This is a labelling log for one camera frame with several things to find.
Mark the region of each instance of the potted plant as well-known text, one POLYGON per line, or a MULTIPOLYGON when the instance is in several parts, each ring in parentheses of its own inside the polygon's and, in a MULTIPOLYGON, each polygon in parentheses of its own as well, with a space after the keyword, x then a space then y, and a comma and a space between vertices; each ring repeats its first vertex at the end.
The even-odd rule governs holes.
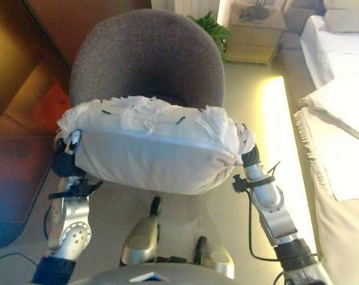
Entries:
POLYGON ((195 19, 191 15, 188 15, 188 17, 201 26, 213 38, 217 48, 219 49, 221 58, 224 61, 229 61, 227 55, 225 54, 225 49, 227 47, 225 41, 229 39, 231 33, 229 29, 216 23, 215 19, 211 17, 211 14, 212 11, 208 12, 206 16, 199 19, 195 19))

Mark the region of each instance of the black cable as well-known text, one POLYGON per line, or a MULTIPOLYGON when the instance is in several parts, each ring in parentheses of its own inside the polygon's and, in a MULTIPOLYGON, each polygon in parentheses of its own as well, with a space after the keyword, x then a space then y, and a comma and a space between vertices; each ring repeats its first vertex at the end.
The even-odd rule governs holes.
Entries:
POLYGON ((35 266, 37 266, 37 264, 36 264, 32 259, 30 259, 29 257, 27 257, 27 256, 25 256, 25 255, 23 255, 23 254, 21 254, 21 253, 19 253, 19 252, 13 252, 13 253, 11 253, 11 254, 5 254, 5 255, 3 255, 3 256, 0 256, 0 259, 3 259, 4 257, 10 257, 11 255, 19 255, 19 256, 21 256, 21 257, 23 257, 23 258, 29 260, 29 261, 30 261, 31 263, 33 263, 35 266))
POLYGON ((277 275, 277 277, 274 279, 273 285, 277 285, 278 280, 281 278, 281 276, 284 275, 284 272, 282 271, 277 275))
POLYGON ((49 236, 47 235, 47 230, 46 230, 46 223, 47 223, 47 217, 49 215, 49 212, 51 210, 51 205, 49 206, 49 208, 47 209, 45 216, 43 217, 43 233, 45 235, 46 239, 49 239, 49 236))
POLYGON ((277 168, 277 166, 279 165, 280 162, 281 162, 281 161, 277 162, 275 166, 273 166, 272 168, 270 168, 269 171, 268 171, 268 173, 271 173, 271 172, 273 171, 272 176, 274 176, 275 169, 277 168))
POLYGON ((244 191, 245 193, 247 193, 248 195, 248 200, 249 200, 249 221, 248 221, 248 239, 249 239, 249 252, 250 255, 256 259, 262 260, 262 261, 272 261, 272 262, 278 262, 278 259, 273 259, 273 258, 264 258, 264 257, 259 257, 257 255, 255 255, 253 253, 253 247, 252 247, 252 197, 250 196, 250 193, 248 191, 244 191))

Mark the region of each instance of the bright light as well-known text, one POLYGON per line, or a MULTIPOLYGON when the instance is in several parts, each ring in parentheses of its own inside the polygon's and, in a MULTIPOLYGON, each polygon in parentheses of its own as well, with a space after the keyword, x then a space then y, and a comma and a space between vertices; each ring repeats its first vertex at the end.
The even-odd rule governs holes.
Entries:
POLYGON ((312 227, 307 223, 309 216, 305 216, 309 215, 307 197, 282 77, 273 77, 263 83, 261 106, 265 166, 269 169, 281 161, 276 168, 275 178, 277 185, 284 191, 286 209, 312 251, 315 251, 312 227))
POLYGON ((228 24, 228 11, 231 2, 232 0, 220 0, 219 12, 217 14, 217 23, 221 26, 226 27, 228 24))

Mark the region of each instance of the pillowcase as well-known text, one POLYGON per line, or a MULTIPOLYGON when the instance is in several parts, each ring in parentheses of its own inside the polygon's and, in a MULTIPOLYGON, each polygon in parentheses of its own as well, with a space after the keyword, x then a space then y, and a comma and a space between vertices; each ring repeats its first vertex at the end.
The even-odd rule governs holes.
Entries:
POLYGON ((92 176, 174 194, 201 194, 224 182, 255 145, 220 107, 205 110, 142 96, 93 100, 58 121, 57 138, 76 129, 75 164, 92 176))
POLYGON ((359 33, 359 0, 324 0, 330 31, 359 33))

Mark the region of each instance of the lamp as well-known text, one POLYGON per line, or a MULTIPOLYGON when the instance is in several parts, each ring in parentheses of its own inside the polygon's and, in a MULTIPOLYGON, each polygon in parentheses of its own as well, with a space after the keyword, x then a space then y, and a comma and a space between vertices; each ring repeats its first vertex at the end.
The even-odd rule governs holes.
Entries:
POLYGON ((243 21, 263 20, 269 17, 269 9, 265 8, 266 0, 263 4, 259 0, 252 6, 247 7, 240 14, 240 19, 243 21))

